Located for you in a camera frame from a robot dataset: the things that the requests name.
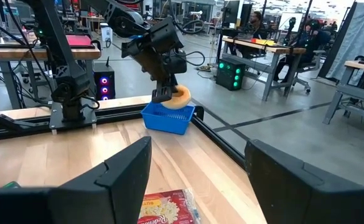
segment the donut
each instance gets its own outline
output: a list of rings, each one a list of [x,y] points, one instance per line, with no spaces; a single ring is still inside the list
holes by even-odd
[[[172,94],[172,99],[168,101],[164,101],[161,104],[168,109],[177,110],[181,109],[190,102],[192,99],[192,95],[190,94],[190,90],[182,85],[176,86],[177,93]]]

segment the blue plastic basket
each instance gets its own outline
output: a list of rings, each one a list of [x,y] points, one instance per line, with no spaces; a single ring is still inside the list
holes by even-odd
[[[148,129],[184,134],[192,119],[194,106],[171,110],[160,103],[149,103],[141,113]]]

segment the concrete floor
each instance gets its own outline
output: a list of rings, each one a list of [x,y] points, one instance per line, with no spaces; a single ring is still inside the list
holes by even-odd
[[[104,49],[99,59],[104,62],[110,56],[110,65],[116,74],[116,97],[151,94],[155,83],[150,81],[149,75],[142,73],[141,67],[131,58],[121,58],[119,48],[122,41],[115,39],[114,45]],[[187,53],[201,51],[206,56],[205,63],[216,57],[215,50],[211,53],[209,37],[185,36],[184,50]],[[193,63],[202,61],[198,54],[188,58]],[[271,55],[258,61],[268,63]],[[243,85],[249,90],[228,91],[197,75],[192,65],[188,65],[187,73],[177,75],[177,79],[190,89],[194,98],[192,103],[207,109],[205,122],[240,152],[244,151],[247,139],[259,139],[321,169],[364,185],[364,119],[355,115],[345,118],[343,111],[338,111],[330,125],[323,124],[335,87],[311,80],[317,72],[300,76],[309,81],[310,95],[305,94],[302,86],[296,85],[288,98],[282,96],[282,90],[273,90],[267,102],[261,101],[264,85],[250,79]],[[48,88],[42,86],[39,90],[40,96],[49,95]],[[0,82],[0,110],[9,109],[7,91]]]

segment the gray curtain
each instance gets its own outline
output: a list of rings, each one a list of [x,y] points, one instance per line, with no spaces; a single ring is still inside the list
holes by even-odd
[[[357,3],[348,31],[326,77],[340,80],[345,61],[354,60],[358,55],[364,56],[364,2]],[[350,84],[356,85],[362,73],[353,74]]]

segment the whiteboard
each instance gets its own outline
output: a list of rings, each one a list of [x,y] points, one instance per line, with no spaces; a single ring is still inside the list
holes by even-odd
[[[304,15],[302,13],[293,13],[293,12],[284,12],[281,15],[280,23],[279,23],[279,30],[288,30],[289,28],[289,19],[292,17],[296,18],[296,23],[294,25],[294,28],[292,28],[293,32],[298,32],[299,25],[301,24],[302,17]]]

